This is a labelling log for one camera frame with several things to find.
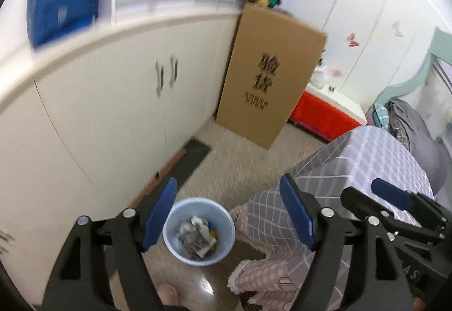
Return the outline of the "light blue trash bin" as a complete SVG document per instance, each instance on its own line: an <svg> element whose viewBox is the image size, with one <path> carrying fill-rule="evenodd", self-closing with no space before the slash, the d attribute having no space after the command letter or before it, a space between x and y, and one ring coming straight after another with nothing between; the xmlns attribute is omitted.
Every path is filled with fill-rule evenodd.
<svg viewBox="0 0 452 311"><path fill-rule="evenodd" d="M229 212L201 197L177 202L162 231L170 253L181 262L206 267L224 260L235 243L235 226Z"/></svg>

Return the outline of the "purple grid tablecloth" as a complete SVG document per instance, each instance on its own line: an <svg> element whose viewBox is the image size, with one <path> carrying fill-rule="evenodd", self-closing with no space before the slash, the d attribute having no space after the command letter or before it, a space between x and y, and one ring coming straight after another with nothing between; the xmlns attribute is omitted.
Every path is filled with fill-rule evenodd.
<svg viewBox="0 0 452 311"><path fill-rule="evenodd" d="M301 191L316 197L343 218L351 213L342 207L340 196L353 187L376 202L371 182L376 178L409 192L434 196L427 174L411 153L381 128L353 129L306 158L289 171ZM250 197L247 204L249 236L265 244L300 249L297 237L281 199L279 187Z"/></svg>

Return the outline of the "grey folded duvet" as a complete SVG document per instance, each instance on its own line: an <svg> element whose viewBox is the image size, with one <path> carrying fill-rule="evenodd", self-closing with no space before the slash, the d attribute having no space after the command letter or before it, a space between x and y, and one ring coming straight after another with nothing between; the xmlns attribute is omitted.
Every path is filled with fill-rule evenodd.
<svg viewBox="0 0 452 311"><path fill-rule="evenodd" d="M389 115L388 131L408 149L427 174L436 195L447 180L445 150L433 139L424 119L407 102L393 98L385 107Z"/></svg>

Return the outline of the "pink checked table skirt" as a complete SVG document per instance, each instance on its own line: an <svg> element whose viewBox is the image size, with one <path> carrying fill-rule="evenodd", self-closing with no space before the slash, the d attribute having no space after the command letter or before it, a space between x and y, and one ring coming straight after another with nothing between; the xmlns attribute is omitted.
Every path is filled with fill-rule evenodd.
<svg viewBox="0 0 452 311"><path fill-rule="evenodd" d="M236 295L252 293L246 301L262 310L288 310L294 303L313 259L305 245L292 251L287 246L259 242L249 236L247 205L230 211L236 239L265 255L262 260L243 260L232 271L227 287Z"/></svg>

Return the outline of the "mint green bunk bed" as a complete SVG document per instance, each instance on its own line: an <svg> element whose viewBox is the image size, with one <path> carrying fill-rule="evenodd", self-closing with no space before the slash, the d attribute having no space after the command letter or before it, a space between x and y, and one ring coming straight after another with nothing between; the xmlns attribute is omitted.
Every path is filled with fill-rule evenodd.
<svg viewBox="0 0 452 311"><path fill-rule="evenodd" d="M400 98L424 120L432 138L451 148L451 35L440 28L433 37L419 71L410 79L387 86L375 102Z"/></svg>

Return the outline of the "red storage box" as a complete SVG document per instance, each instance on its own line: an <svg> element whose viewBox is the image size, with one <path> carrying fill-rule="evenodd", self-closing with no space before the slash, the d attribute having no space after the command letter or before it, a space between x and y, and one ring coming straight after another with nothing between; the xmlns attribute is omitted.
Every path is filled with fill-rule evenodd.
<svg viewBox="0 0 452 311"><path fill-rule="evenodd" d="M333 87L318 89L311 83L301 95L289 121L328 142L354 128L367 125L359 104Z"/></svg>

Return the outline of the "white plastic bag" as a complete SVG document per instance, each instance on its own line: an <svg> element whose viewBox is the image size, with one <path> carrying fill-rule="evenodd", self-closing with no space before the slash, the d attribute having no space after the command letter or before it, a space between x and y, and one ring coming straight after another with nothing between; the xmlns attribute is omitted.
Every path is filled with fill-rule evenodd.
<svg viewBox="0 0 452 311"><path fill-rule="evenodd" d="M328 68L324 64L319 64L312 73L310 83L317 89L323 89L328 79Z"/></svg>

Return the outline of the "long white floor cabinet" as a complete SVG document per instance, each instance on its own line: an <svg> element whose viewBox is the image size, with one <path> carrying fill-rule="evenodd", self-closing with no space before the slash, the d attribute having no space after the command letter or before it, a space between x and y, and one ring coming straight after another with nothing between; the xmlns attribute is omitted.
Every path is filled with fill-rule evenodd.
<svg viewBox="0 0 452 311"><path fill-rule="evenodd" d="M28 303L76 219L117 215L213 115L238 18L100 24L1 63L1 263Z"/></svg>

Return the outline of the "black floor mat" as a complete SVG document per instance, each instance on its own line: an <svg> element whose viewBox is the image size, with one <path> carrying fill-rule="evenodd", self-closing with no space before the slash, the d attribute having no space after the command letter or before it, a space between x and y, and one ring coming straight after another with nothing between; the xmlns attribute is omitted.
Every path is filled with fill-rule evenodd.
<svg viewBox="0 0 452 311"><path fill-rule="evenodd" d="M192 137L156 174L156 186L167 177L175 178L178 190L186 184L211 152L211 147Z"/></svg>

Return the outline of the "tall brown cardboard box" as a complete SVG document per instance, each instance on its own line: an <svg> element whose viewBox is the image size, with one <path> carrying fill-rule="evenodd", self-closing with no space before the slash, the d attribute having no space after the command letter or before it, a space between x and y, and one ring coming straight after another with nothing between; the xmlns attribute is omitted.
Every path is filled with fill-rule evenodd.
<svg viewBox="0 0 452 311"><path fill-rule="evenodd" d="M326 33L288 14L245 6L217 123L270 148L307 87L326 41Z"/></svg>

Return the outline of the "white wardrobe doors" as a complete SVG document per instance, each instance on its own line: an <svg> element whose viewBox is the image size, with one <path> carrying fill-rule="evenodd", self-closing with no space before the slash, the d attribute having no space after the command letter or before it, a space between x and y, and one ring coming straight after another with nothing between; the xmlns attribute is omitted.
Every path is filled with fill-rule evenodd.
<svg viewBox="0 0 452 311"><path fill-rule="evenodd" d="M363 109L419 70L451 0L291 0L289 11L327 34L329 83Z"/></svg>

